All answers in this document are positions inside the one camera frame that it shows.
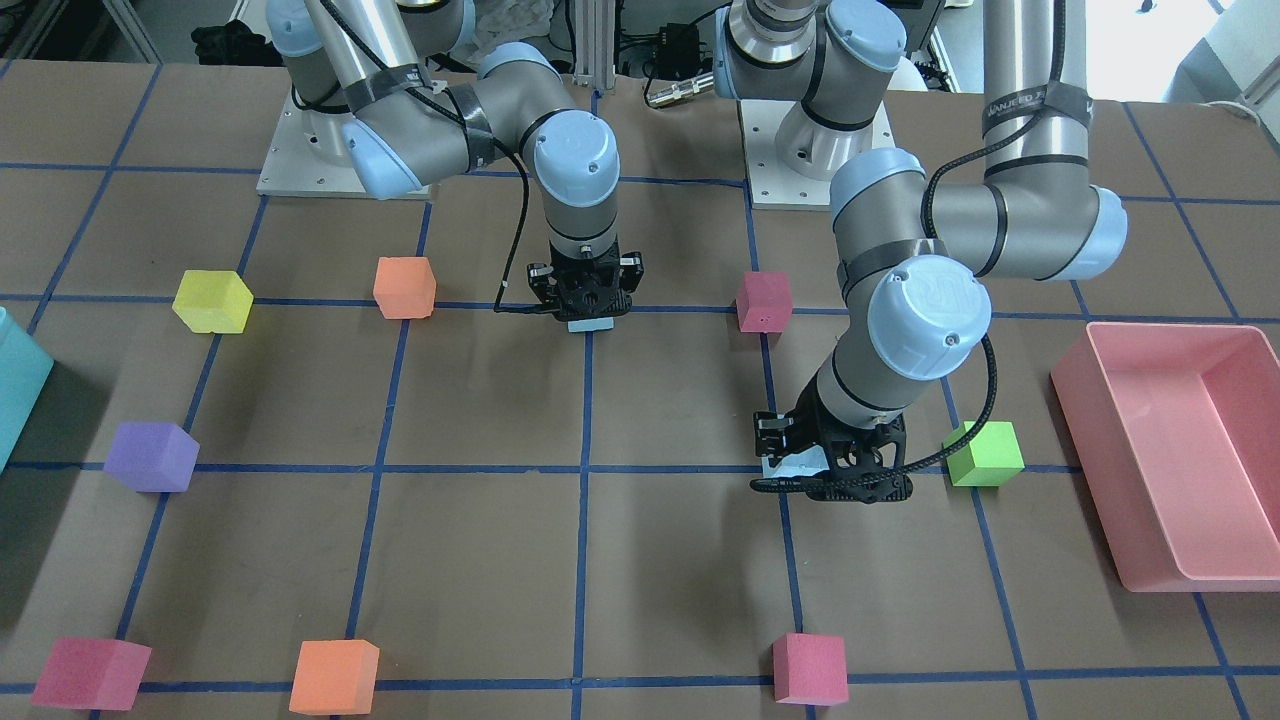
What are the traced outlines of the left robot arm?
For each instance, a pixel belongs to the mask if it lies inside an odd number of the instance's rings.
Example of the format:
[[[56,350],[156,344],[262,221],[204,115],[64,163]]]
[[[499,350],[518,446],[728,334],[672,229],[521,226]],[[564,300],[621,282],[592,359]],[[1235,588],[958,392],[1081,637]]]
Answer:
[[[868,149],[829,181],[849,327],[792,410],[754,416],[756,492],[908,498],[910,474],[965,448],[995,407],[984,279],[1089,279],[1123,251],[1123,202],[1091,181],[1083,3],[987,1],[983,22],[980,147],[933,172]],[[973,428],[908,462],[902,414],[973,348],[988,377]]]

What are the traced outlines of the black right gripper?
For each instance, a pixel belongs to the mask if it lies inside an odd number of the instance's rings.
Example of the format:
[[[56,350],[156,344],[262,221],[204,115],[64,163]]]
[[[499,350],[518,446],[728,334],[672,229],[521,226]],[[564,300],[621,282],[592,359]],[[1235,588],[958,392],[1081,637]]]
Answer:
[[[573,259],[550,251],[550,264],[530,263],[527,284],[540,313],[558,322],[622,316],[632,307],[634,293],[645,274],[641,252],[620,255],[608,250],[599,258]]]

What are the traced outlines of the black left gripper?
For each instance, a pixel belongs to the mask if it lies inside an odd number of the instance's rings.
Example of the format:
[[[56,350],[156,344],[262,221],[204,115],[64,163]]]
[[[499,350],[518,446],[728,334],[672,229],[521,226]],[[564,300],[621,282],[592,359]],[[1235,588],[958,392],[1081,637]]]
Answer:
[[[791,413],[753,414],[755,455],[780,461],[814,445],[828,465],[800,491],[815,501],[897,502],[910,497],[913,482],[902,471],[905,420],[863,429],[844,424],[820,402],[815,386],[805,386]]]

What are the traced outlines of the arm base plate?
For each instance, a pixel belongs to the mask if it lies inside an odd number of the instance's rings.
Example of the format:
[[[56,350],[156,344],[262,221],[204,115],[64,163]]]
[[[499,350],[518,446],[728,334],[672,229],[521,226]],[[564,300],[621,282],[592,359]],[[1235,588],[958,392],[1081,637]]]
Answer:
[[[370,199],[357,177],[340,131],[349,113],[305,110],[288,94],[256,184],[276,197]]]
[[[883,105],[869,126],[855,131],[820,126],[799,102],[745,99],[739,111],[753,204],[762,209],[826,210],[838,168],[860,152],[893,145]]]

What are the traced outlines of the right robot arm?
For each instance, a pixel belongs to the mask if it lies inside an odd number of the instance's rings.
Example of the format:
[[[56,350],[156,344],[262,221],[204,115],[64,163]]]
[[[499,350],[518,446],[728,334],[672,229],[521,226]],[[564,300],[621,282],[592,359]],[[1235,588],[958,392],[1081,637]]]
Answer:
[[[346,170],[358,195],[380,200],[511,160],[524,196],[541,191],[549,227],[549,260],[526,270],[531,313],[608,327],[631,310],[644,274],[643,256],[618,246],[614,131],[576,108],[525,42],[489,51],[472,82],[435,86],[429,58],[467,42],[475,15],[471,1],[266,3],[291,76],[278,136],[308,145],[315,184]]]

